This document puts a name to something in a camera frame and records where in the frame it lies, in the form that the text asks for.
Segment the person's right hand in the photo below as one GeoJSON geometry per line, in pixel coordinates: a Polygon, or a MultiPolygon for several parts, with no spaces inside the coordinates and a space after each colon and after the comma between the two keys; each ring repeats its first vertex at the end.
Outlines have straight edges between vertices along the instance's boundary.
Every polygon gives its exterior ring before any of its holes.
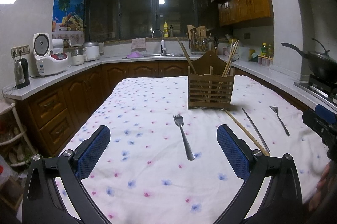
{"type": "Polygon", "coordinates": [[[308,211],[336,210],[336,162],[330,161],[316,185],[316,192],[308,203],[308,211]]]}

